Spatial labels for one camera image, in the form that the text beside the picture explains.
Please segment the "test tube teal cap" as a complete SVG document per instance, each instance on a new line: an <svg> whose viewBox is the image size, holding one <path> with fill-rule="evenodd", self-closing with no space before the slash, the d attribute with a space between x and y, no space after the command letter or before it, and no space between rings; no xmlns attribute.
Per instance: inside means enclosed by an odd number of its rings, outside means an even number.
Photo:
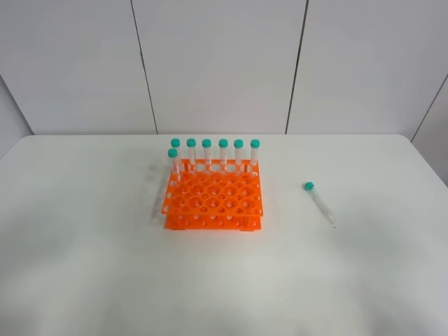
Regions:
<svg viewBox="0 0 448 336"><path fill-rule="evenodd" d="M304 191L311 197L314 201L323 217L329 222L331 226L336 227L335 216L331 211L330 207L323 201L319 193L317 192L316 186L311 182L307 181L302 185Z"/></svg>

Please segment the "orange test tube rack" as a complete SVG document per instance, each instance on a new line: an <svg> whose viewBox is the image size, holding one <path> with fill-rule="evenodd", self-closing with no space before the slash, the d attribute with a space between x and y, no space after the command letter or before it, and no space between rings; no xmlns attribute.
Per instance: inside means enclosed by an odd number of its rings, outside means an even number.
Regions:
<svg viewBox="0 0 448 336"><path fill-rule="evenodd" d="M192 166L183 159L171 170L161 213L170 230L260 230L260 168L249 160L222 166L218 159L210 165L198 159Z"/></svg>

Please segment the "test tube second row left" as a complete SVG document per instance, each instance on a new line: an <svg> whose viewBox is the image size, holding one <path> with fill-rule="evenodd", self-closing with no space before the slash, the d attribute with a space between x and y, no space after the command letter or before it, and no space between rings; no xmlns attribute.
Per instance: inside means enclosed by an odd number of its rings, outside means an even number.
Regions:
<svg viewBox="0 0 448 336"><path fill-rule="evenodd" d="M175 182L181 181L181 171L177 167L177 164L174 161L174 158L176 157L176 151L172 148L168 150L168 157L172 160L172 168L171 168L171 174L174 176Z"/></svg>

